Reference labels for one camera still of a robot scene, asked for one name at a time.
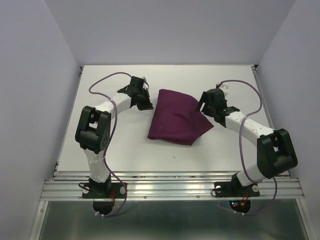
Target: gray wall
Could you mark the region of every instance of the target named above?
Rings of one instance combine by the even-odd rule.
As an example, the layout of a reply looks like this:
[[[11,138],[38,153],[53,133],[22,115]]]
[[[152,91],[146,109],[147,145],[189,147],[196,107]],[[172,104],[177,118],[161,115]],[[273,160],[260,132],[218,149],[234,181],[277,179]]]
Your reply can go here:
[[[0,3],[0,239],[29,239],[79,67],[43,0]]]
[[[81,64],[257,64],[294,0],[45,0]]]
[[[320,1],[297,0],[265,53],[258,76],[277,128],[287,129],[298,176],[320,233]]]

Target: white wall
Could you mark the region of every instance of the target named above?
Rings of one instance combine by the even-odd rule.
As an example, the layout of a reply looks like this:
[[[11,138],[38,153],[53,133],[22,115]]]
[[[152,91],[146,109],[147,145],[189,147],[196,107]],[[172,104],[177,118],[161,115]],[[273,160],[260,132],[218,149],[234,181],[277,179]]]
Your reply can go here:
[[[81,64],[258,64],[295,0],[45,0]]]
[[[0,3],[0,239],[29,239],[79,67],[43,0]]]
[[[298,176],[320,236],[320,1],[297,0],[258,76],[274,125],[290,132]]]

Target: cloth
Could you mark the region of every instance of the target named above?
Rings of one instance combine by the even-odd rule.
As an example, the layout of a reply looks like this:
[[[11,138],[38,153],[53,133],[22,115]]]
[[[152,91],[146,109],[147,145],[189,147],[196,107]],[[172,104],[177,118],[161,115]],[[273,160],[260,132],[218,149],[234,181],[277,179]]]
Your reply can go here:
[[[191,146],[214,126],[199,111],[198,101],[187,94],[161,89],[148,138]]]

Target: purple cloth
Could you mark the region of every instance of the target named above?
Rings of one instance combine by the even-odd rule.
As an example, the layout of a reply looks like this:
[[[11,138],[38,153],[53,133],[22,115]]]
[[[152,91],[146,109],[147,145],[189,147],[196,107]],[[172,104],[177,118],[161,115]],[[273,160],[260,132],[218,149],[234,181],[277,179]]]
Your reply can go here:
[[[214,127],[201,112],[196,111],[198,103],[190,95],[159,90],[148,139],[191,146],[197,138]]]

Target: white table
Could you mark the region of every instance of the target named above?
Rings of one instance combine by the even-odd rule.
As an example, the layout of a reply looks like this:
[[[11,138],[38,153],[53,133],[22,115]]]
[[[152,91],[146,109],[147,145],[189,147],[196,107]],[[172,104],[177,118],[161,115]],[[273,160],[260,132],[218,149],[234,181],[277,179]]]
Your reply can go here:
[[[84,67],[65,140],[58,161],[60,172],[89,171],[88,162],[75,132],[84,106],[94,107],[106,101],[102,96],[91,95],[88,88],[97,80],[114,72],[127,72],[133,76],[146,77],[150,88],[150,99],[157,105],[160,89],[169,89],[189,94],[200,99],[203,91],[215,88],[222,80],[238,79],[257,86],[250,65],[87,65]],[[128,85],[130,78],[116,75],[106,79],[93,90],[109,96]],[[228,105],[243,113],[256,110],[259,99],[256,93],[241,83],[228,83]],[[108,148],[107,161],[114,171],[241,171],[238,134],[214,124],[214,128],[201,136],[192,146],[183,146],[162,140],[147,138],[154,110],[139,111],[137,107],[122,112],[113,140]],[[252,117],[268,126],[262,109]],[[246,166],[256,161],[257,150],[246,139],[243,140]]]

